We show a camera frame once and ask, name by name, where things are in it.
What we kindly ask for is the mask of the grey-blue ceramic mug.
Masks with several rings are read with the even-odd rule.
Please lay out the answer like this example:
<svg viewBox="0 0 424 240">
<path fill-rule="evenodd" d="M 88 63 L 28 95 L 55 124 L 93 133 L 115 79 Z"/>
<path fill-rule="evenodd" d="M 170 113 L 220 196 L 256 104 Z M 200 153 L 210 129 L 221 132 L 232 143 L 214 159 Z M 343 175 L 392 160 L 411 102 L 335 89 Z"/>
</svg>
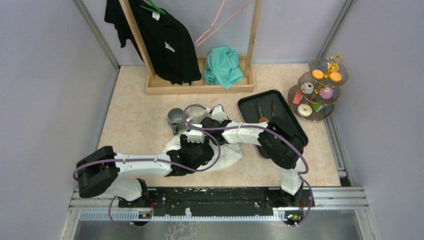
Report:
<svg viewBox="0 0 424 240">
<path fill-rule="evenodd" d="M 167 114 L 167 123 L 172 130 L 172 134 L 176 136 L 180 131 L 186 129 L 186 115 L 183 109 L 173 108 Z"/>
</svg>

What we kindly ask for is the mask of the white towel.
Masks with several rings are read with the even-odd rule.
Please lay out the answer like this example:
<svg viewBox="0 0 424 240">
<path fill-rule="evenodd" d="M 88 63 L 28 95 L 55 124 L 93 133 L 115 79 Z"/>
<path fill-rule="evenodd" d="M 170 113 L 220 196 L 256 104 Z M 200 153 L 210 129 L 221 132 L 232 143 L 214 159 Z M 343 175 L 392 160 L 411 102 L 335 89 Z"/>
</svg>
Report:
<svg viewBox="0 0 424 240">
<path fill-rule="evenodd" d="M 183 134 L 178 134 L 174 136 L 162 149 L 162 152 L 165 153 L 170 150 L 178 150 L 181 148 L 180 137 Z M 217 159 L 218 156 L 218 147 L 215 145 L 213 141 L 209 141 L 209 145 L 212 147 L 214 151 L 214 156 L 211 160 L 207 161 L 205 164 L 200 165 L 196 169 L 203 170 L 210 167 Z M 238 143 L 224 144 L 220 146 L 221 154 L 217 161 L 217 163 L 212 166 L 210 169 L 206 170 L 207 172 L 219 171 L 222 169 L 229 168 L 238 162 L 242 157 L 242 151 Z"/>
</svg>

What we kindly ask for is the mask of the wooden coaster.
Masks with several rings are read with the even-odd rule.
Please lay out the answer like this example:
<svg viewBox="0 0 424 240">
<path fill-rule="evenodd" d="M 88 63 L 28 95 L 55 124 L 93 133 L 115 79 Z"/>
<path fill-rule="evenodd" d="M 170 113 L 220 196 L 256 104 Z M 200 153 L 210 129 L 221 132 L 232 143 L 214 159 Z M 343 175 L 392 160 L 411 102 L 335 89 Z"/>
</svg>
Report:
<svg viewBox="0 0 424 240">
<path fill-rule="evenodd" d="M 265 123 L 265 122 L 268 122 L 268 121 L 269 121 L 268 118 L 263 117 L 263 116 L 260 117 L 259 120 L 258 120 L 259 123 Z"/>
</svg>

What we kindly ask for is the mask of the black baking tray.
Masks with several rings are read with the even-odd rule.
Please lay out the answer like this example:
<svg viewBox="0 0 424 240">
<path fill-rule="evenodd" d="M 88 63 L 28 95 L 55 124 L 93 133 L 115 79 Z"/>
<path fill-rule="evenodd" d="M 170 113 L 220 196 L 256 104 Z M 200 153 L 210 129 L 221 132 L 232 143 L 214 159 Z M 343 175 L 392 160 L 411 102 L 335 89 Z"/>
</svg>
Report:
<svg viewBox="0 0 424 240">
<path fill-rule="evenodd" d="M 258 123 L 260 117 L 270 120 L 272 117 L 282 119 L 283 128 L 294 133 L 294 136 L 285 135 L 299 152 L 308 144 L 309 139 L 292 112 L 282 93 L 276 89 L 267 90 L 254 95 L 243 97 L 237 102 L 238 110 L 245 123 Z"/>
</svg>

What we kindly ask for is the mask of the metal tongs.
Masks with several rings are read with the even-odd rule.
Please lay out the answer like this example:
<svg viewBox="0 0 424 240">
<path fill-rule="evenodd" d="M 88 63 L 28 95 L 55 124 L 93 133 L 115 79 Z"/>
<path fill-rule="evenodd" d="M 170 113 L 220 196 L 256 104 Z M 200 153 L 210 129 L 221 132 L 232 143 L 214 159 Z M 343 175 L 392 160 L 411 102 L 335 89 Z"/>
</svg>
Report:
<svg viewBox="0 0 424 240">
<path fill-rule="evenodd" d="M 268 105 L 264 105 L 261 101 L 257 100 L 255 102 L 255 109 L 258 119 L 260 117 L 266 117 L 270 120 L 276 116 L 276 103 L 274 99 Z"/>
</svg>

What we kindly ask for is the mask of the red cake slice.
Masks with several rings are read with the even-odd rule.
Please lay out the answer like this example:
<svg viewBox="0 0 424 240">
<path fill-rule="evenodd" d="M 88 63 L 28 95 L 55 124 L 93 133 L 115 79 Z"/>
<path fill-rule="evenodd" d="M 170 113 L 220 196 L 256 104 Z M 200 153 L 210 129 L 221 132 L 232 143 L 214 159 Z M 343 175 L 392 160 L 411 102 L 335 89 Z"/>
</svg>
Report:
<svg viewBox="0 0 424 240">
<path fill-rule="evenodd" d="M 299 89 L 296 89 L 293 94 L 292 103 L 295 105 L 299 105 L 301 103 L 302 98 L 303 96 L 301 94 L 301 91 Z"/>
</svg>

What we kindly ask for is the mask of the white glazed donut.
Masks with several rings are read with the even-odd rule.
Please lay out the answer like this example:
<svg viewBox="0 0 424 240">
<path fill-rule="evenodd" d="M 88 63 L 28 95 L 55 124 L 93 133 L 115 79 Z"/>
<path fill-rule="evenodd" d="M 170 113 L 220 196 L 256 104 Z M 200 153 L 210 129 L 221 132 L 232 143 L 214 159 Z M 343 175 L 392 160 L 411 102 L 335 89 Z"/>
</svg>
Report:
<svg viewBox="0 0 424 240">
<path fill-rule="evenodd" d="M 304 118 L 311 116 L 313 113 L 312 107 L 305 103 L 299 104 L 296 111 L 299 116 Z"/>
</svg>

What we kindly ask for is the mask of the green cake slice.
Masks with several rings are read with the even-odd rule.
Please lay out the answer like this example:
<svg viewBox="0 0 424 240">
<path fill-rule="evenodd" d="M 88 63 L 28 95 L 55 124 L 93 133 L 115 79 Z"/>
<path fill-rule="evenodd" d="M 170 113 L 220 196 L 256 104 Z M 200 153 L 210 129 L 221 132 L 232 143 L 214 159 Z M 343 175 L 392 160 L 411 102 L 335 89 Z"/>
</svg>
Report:
<svg viewBox="0 0 424 240">
<path fill-rule="evenodd" d="M 312 104 L 311 108 L 315 111 L 315 112 L 320 112 L 325 108 L 325 105 L 321 105 L 321 104 Z"/>
</svg>

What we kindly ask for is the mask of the orange biscuit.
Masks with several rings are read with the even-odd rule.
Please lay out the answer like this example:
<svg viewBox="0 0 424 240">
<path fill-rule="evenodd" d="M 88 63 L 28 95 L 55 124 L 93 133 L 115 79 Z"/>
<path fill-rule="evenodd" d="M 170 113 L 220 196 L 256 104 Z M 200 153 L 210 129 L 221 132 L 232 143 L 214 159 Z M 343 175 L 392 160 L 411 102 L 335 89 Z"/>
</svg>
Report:
<svg viewBox="0 0 424 240">
<path fill-rule="evenodd" d="M 319 70 L 319 69 L 314 69 L 314 70 L 311 72 L 311 76 L 312 76 L 315 80 L 321 80 L 321 79 L 323 79 L 323 78 L 324 78 L 324 73 L 323 73 L 321 70 Z"/>
</svg>

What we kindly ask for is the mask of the pink cupcake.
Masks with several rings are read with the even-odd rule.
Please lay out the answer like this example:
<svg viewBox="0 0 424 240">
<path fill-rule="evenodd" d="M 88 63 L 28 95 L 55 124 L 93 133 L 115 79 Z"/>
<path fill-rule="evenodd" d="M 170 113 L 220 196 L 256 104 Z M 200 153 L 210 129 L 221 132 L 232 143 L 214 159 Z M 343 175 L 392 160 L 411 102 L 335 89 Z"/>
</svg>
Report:
<svg viewBox="0 0 424 240">
<path fill-rule="evenodd" d="M 319 95 L 323 99 L 330 99 L 333 96 L 333 92 L 333 88 L 325 86 L 319 90 Z"/>
</svg>

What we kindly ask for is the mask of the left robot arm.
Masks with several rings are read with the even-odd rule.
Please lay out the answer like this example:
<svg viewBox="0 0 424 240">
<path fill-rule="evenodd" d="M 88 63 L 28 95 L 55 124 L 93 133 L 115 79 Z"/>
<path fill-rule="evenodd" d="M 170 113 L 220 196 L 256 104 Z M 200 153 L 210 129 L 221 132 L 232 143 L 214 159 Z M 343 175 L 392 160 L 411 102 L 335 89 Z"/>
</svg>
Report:
<svg viewBox="0 0 424 240">
<path fill-rule="evenodd" d="M 127 155 L 116 153 L 112 146 L 103 146 L 80 160 L 72 177 L 78 183 L 81 198 L 107 194 L 144 207 L 150 193 L 143 176 L 181 177 L 199 172 L 214 155 L 208 140 L 190 143 L 184 137 L 179 149 L 156 155 Z"/>
</svg>

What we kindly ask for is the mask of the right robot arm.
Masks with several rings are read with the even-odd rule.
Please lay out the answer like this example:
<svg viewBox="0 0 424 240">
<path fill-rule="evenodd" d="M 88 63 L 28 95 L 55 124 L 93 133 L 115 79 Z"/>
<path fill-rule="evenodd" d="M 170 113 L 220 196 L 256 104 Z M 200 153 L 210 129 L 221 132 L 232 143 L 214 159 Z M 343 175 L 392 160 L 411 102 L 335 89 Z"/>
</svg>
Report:
<svg viewBox="0 0 424 240">
<path fill-rule="evenodd" d="M 303 157 L 308 141 L 292 125 L 286 126 L 279 117 L 261 123 L 219 121 L 206 117 L 200 124 L 220 145 L 243 143 L 261 147 L 281 169 L 281 193 L 274 202 L 287 206 L 301 202 L 301 175 L 309 171 Z"/>
</svg>

